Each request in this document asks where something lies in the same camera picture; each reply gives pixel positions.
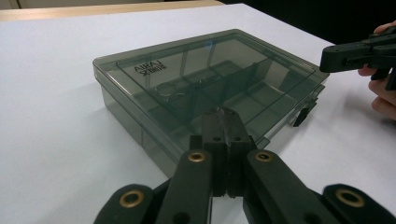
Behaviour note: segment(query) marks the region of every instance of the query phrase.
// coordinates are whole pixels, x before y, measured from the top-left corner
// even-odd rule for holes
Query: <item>finger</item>
[[[363,68],[358,69],[359,75],[363,77],[372,76],[373,74],[375,74],[375,72],[376,69],[367,67],[367,64],[365,64]]]
[[[388,101],[390,104],[396,106],[396,91],[386,91],[389,77],[382,80],[372,80],[369,83],[369,89],[382,99]]]
[[[394,26],[394,25],[396,25],[396,21],[380,25],[380,26],[376,27],[376,29],[374,30],[374,33],[384,32],[388,27]]]
[[[373,100],[372,108],[388,118],[396,120],[396,105],[391,104],[381,97],[378,96]]]

